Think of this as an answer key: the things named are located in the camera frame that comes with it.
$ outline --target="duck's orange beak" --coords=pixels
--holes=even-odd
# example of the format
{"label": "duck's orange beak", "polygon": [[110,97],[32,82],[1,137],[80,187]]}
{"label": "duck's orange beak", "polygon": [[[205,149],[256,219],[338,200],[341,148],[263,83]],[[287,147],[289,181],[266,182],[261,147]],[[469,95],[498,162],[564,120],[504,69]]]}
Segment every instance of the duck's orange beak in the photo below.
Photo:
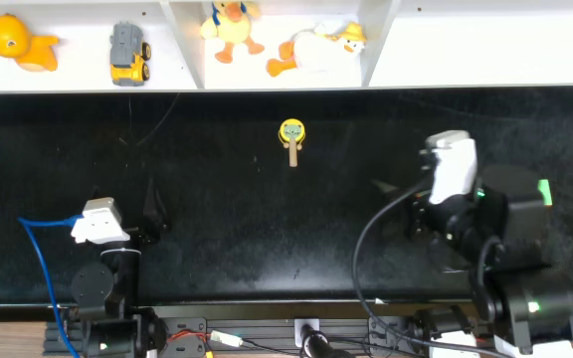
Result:
{"label": "duck's orange beak", "polygon": [[243,10],[239,2],[229,3],[225,7],[225,15],[233,22],[239,22],[243,18]]}

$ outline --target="black table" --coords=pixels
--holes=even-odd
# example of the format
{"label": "black table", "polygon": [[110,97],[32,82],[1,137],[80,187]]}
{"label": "black table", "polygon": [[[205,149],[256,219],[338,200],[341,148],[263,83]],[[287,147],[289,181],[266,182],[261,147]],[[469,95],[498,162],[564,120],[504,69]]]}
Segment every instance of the black table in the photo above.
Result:
{"label": "black table", "polygon": [[[372,181],[413,184],[425,138],[447,129],[471,133],[480,167],[550,180],[544,253],[573,278],[573,88],[181,94],[136,145],[174,98],[0,95],[0,304],[48,302],[18,216],[79,214],[99,186],[134,217],[150,177],[173,230],[143,250],[140,303],[353,298],[355,241],[387,201]],[[289,117],[307,134],[295,169],[277,137]],[[439,272],[426,242],[387,228],[363,251],[369,296],[468,297],[464,273]],[[71,279],[98,250],[69,229],[35,233],[59,302],[72,302]]]}

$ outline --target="blue scarf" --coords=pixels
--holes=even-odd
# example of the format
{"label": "blue scarf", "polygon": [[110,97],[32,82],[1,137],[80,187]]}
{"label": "blue scarf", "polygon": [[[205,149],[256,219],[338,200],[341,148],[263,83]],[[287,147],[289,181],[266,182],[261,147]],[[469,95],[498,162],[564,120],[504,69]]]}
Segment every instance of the blue scarf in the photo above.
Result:
{"label": "blue scarf", "polygon": [[[216,8],[216,4],[211,3],[211,8],[214,9],[214,13],[211,15],[211,18],[214,20],[214,24],[216,24],[216,26],[220,26],[220,20],[218,20],[218,14],[220,14],[220,11]],[[247,13],[247,6],[245,6],[244,3],[240,3],[240,10],[243,11],[243,14]]]}

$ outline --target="black wheel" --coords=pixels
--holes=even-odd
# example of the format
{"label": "black wheel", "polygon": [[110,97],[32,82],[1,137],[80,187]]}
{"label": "black wheel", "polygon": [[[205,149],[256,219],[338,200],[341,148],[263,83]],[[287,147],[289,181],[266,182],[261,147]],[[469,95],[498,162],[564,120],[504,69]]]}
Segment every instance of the black wheel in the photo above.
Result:
{"label": "black wheel", "polygon": [[149,66],[147,64],[143,64],[143,80],[147,81],[149,80]]}
{"label": "black wheel", "polygon": [[151,46],[147,43],[143,43],[143,60],[147,61],[151,59]]}

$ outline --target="yellow toy truck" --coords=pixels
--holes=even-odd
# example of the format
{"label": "yellow toy truck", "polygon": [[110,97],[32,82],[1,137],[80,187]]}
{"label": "yellow toy truck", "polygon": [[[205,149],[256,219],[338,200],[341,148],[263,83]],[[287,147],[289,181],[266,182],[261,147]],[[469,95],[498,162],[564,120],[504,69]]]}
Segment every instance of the yellow toy truck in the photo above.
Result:
{"label": "yellow toy truck", "polygon": [[151,48],[143,42],[143,32],[136,25],[118,23],[109,37],[111,80],[118,86],[143,86],[149,80]]}

